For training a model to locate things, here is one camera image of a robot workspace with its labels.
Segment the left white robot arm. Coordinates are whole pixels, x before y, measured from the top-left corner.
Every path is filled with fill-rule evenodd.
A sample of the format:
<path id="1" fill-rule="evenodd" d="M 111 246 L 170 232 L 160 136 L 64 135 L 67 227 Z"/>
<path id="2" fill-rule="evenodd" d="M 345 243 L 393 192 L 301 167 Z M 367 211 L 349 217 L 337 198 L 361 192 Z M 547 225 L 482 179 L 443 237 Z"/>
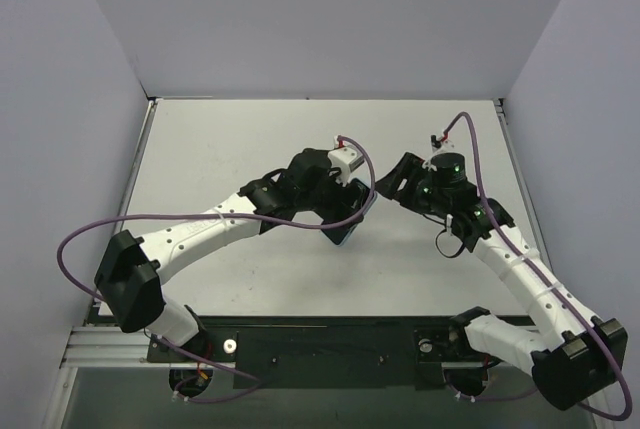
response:
<path id="1" fill-rule="evenodd" d="M 250 181 L 196 220 L 141 236 L 116 233 L 94 283 L 120 330 L 147 330 L 169 341 L 181 359 L 200 357 L 206 337 L 197 315 L 164 295 L 163 285 L 209 254 L 291 224 L 302 212 L 317 215 L 322 233 L 343 244 L 373 200 L 368 185 L 353 175 L 364 162 L 353 146 L 307 148 L 287 167 Z"/>

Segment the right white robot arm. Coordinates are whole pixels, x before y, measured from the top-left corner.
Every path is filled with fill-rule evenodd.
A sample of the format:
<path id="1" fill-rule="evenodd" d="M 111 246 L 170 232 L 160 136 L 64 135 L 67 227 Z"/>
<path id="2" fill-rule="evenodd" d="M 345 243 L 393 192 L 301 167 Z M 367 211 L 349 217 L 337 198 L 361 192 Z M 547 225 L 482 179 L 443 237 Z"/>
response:
<path id="1" fill-rule="evenodd" d="M 536 328 L 520 329 L 476 307 L 452 320 L 446 343 L 453 355 L 486 353 L 520 369 L 559 410 L 615 382 L 628 342 L 625 328 L 572 296 L 510 214 L 496 200 L 481 199 L 467 178 L 463 155 L 449 152 L 424 161 L 407 153 L 375 189 L 414 213 L 442 219 L 446 232 L 494 272 Z"/>

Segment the blue phone case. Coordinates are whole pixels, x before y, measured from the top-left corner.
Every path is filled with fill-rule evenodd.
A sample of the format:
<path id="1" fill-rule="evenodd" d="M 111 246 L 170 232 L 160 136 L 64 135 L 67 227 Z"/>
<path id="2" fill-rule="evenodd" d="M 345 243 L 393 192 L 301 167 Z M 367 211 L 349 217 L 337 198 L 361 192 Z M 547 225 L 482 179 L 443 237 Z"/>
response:
<path id="1" fill-rule="evenodd" d="M 359 216 L 360 216 L 360 215 L 363 215 L 363 216 L 364 216 L 364 219 L 365 219 L 366 215 L 370 212 L 371 208 L 373 207 L 373 205 L 374 205 L 374 204 L 375 204 L 375 202 L 376 202 L 377 194 L 376 194 L 376 192 L 375 192 L 374 190 L 372 190 L 372 189 L 371 189 L 371 191 L 372 191 L 372 195 L 371 195 L 371 199 L 370 199 L 370 204 L 369 204 L 367 207 L 362 208 L 362 209 L 361 209 L 361 211 L 360 211 L 359 213 L 356 213 L 356 214 L 359 214 Z M 346 202 L 346 195 L 342 198 L 342 202 Z M 346 244 L 346 242 L 345 242 L 345 243 L 343 243 L 343 244 L 336 244 L 336 245 L 337 245 L 338 247 L 340 247 L 340 246 L 345 245 L 345 244 Z"/>

